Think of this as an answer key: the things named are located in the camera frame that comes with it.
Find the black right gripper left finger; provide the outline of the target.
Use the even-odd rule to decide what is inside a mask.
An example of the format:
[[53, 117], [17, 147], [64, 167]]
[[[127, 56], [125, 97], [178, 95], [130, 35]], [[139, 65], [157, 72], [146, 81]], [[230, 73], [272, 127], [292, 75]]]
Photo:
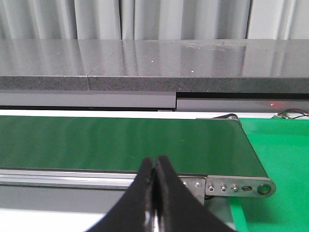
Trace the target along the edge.
[[137, 175], [114, 207], [89, 232], [151, 232], [153, 230], [153, 160], [142, 160]]

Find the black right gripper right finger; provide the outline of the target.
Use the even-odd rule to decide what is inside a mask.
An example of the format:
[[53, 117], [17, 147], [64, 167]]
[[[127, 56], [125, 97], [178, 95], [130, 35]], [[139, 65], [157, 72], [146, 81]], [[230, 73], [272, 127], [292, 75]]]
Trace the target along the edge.
[[228, 232], [229, 226], [206, 209], [177, 176], [167, 156], [158, 156], [157, 214], [161, 232]]

